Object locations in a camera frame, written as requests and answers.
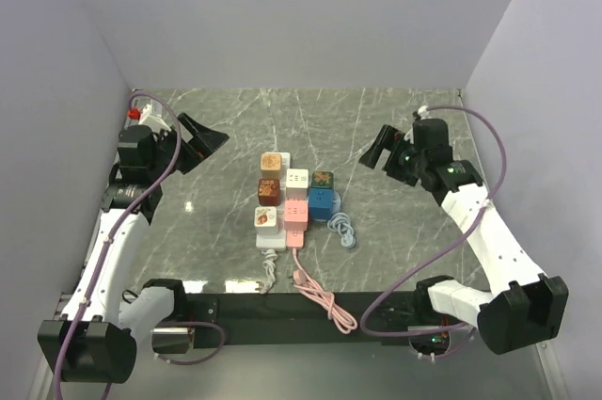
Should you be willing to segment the light blue round socket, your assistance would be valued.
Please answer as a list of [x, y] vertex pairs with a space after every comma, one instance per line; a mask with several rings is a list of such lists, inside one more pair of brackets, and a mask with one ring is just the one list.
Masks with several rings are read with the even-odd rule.
[[329, 206], [326, 206], [323, 202], [319, 207], [315, 209], [315, 220], [320, 222], [327, 222], [333, 217], [333, 215], [335, 215], [341, 210], [341, 197], [339, 193], [336, 191], [332, 191], [330, 198], [331, 203]]

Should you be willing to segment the dark green cube adapter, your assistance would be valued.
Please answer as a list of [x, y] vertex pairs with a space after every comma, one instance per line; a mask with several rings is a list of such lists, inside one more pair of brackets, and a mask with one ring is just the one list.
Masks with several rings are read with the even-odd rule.
[[330, 171], [314, 171], [311, 176], [311, 188], [333, 189], [334, 174]]

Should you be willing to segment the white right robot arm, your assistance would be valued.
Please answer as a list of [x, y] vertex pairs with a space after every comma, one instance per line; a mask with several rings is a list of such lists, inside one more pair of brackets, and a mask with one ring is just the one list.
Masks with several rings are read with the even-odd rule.
[[566, 283], [532, 260], [499, 215], [478, 170], [454, 158], [446, 121], [416, 120], [408, 136], [385, 125], [360, 164], [374, 168], [383, 151], [389, 152], [386, 174], [420, 185], [457, 225], [489, 285], [481, 291], [447, 275], [419, 281], [412, 297], [419, 324], [447, 329], [443, 318], [449, 316], [478, 330], [497, 355], [556, 338], [569, 296]]

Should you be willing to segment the blue cube plug adapter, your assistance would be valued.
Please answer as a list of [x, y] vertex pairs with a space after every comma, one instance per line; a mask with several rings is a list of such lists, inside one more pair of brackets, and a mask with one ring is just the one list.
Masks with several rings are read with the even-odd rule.
[[333, 216], [334, 193], [329, 188], [312, 188], [309, 191], [309, 218], [328, 221]]

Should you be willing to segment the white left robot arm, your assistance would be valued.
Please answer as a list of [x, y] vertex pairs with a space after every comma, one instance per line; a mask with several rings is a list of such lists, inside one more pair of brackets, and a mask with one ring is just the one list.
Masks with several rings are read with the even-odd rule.
[[121, 303], [122, 293], [162, 198], [160, 182], [188, 173], [228, 140], [185, 113], [174, 126], [148, 118], [119, 133], [87, 266], [58, 318], [40, 324], [38, 342], [56, 383], [122, 384], [157, 325], [191, 318], [181, 280], [149, 280], [130, 305]]

